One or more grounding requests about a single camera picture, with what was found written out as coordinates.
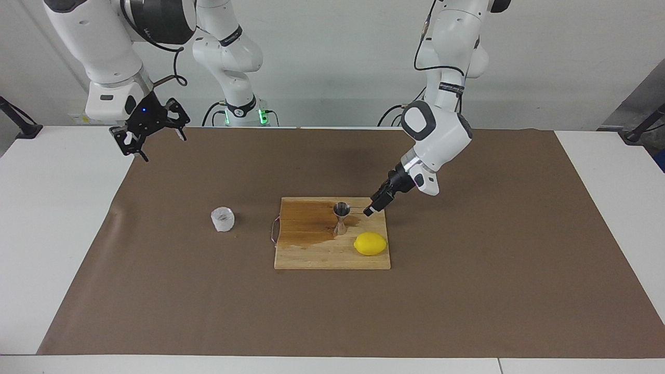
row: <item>lemon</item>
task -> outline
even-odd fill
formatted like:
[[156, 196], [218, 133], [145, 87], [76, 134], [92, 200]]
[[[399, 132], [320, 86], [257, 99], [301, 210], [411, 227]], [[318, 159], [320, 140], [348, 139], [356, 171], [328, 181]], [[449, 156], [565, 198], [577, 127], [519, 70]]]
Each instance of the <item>lemon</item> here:
[[388, 242], [376, 232], [363, 232], [358, 235], [353, 246], [360, 254], [375, 256], [386, 249]]

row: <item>cutting board handle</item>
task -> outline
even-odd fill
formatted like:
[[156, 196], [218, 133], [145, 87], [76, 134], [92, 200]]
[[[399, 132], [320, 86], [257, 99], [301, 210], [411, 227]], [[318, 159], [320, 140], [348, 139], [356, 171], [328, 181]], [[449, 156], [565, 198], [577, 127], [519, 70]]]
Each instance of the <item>cutting board handle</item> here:
[[279, 239], [279, 232], [277, 232], [277, 237], [275, 237], [275, 224], [279, 222], [279, 218], [281, 216], [278, 214], [277, 218], [273, 221], [273, 227], [270, 229], [270, 240], [273, 242], [275, 245], [275, 248], [277, 248], [277, 240]]

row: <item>metal jigger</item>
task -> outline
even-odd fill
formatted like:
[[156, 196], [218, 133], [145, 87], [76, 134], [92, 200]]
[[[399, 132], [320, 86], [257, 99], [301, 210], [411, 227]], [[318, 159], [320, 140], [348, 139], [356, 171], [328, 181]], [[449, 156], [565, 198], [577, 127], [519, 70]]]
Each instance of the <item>metal jigger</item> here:
[[346, 234], [346, 225], [344, 225], [344, 219], [351, 213], [351, 206], [345, 202], [338, 202], [332, 208], [335, 216], [337, 216], [337, 226], [334, 227], [335, 235], [344, 235]]

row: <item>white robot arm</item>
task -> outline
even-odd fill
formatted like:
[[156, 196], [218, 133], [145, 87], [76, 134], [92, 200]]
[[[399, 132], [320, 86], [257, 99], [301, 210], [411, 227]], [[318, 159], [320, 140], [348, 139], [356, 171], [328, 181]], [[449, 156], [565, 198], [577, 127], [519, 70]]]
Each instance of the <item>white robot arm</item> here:
[[[210, 70], [226, 96], [233, 125], [266, 123], [244, 74], [263, 64], [259, 47], [243, 35], [228, 0], [44, 0], [51, 23], [90, 78], [86, 113], [99, 120], [124, 121], [110, 129], [125, 155], [140, 154], [146, 138], [164, 127], [183, 128], [190, 121], [173, 98], [162, 106], [134, 41], [182, 45], [196, 30], [197, 11], [206, 32], [194, 55]], [[174, 75], [169, 78], [182, 79]]]
[[254, 95], [246, 74], [261, 68], [263, 53], [244, 33], [231, 0], [198, 0], [196, 11], [205, 35], [194, 41], [194, 59], [219, 82], [228, 125], [267, 124], [263, 103]]
[[489, 61], [480, 45], [480, 28], [486, 13], [499, 13], [510, 0], [446, 0], [440, 11], [432, 39], [424, 41], [430, 22], [427, 18], [421, 36], [422, 54], [414, 65], [427, 71], [425, 99], [409, 104], [402, 113], [404, 131], [416, 141], [388, 173], [388, 179], [372, 196], [367, 216], [383, 210], [397, 192], [413, 187], [428, 195], [437, 195], [436, 172], [455, 158], [471, 142], [469, 122], [457, 112], [467, 78], [482, 75]]

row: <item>white table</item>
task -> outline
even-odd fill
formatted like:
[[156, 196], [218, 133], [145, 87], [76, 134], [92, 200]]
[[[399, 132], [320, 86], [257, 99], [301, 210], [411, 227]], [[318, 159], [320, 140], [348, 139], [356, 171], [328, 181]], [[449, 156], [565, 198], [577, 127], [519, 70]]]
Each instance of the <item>white table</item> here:
[[[557, 136], [665, 320], [665, 174], [614, 133]], [[46, 127], [0, 158], [0, 373], [665, 373], [665, 359], [32, 356], [131, 161], [99, 127]]]

